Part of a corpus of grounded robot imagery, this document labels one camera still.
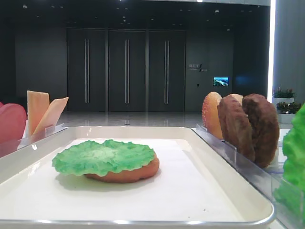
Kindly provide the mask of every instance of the clear acrylic divider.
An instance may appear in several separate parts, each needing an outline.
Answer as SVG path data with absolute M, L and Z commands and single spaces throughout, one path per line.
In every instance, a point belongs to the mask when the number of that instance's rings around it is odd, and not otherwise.
M 0 144 L 0 158 L 4 157 L 6 155 L 9 155 L 11 153 L 14 153 L 16 150 L 29 146 L 46 137 L 49 137 L 57 132 L 60 132 L 61 130 L 64 130 L 65 128 L 66 128 L 65 124 L 62 123 L 60 125 L 47 127 L 44 130 L 42 130 L 32 136 L 25 137 L 20 140 L 12 140 L 12 141 Z
M 239 154 L 236 147 L 210 134 L 203 126 L 196 133 L 224 160 L 234 167 L 253 187 L 274 203 L 277 220 L 286 228 L 305 228 L 304 193 L 283 178 L 274 178 Z

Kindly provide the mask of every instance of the cheese slice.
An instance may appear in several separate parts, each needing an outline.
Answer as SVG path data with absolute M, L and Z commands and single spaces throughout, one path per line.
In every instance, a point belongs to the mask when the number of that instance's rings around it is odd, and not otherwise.
M 38 133 L 39 131 L 44 130 L 45 128 L 48 128 L 50 126 L 54 126 L 57 124 L 63 110 L 65 109 L 65 106 L 68 102 L 68 97 L 63 99 L 55 99 L 50 104 L 48 110 L 42 117 L 41 121 L 37 125 L 35 131 L 33 134 Z
M 48 93 L 27 91 L 28 95 L 28 129 L 31 136 L 42 117 L 48 110 L 50 98 Z

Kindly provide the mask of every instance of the glossy floor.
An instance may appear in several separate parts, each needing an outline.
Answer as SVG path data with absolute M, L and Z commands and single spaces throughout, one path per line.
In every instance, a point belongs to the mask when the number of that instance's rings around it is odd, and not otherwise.
M 196 127 L 202 124 L 201 113 L 157 112 L 65 112 L 58 124 L 65 126 L 183 126 Z M 290 124 L 280 124 L 281 129 L 290 129 Z

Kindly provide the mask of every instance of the gray door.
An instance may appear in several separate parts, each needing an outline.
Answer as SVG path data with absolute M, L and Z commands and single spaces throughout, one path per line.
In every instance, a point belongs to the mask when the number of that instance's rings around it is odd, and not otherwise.
M 109 111 L 145 111 L 145 32 L 109 32 Z
M 149 33 L 149 111 L 183 112 L 185 33 Z
M 105 32 L 68 30 L 69 111 L 105 111 Z

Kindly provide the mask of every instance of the ceiling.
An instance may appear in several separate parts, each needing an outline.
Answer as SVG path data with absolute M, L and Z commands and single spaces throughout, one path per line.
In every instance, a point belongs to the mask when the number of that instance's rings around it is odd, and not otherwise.
M 0 7 L 13 24 L 118 29 L 228 29 L 268 12 L 268 6 L 146 0 L 1 0 Z

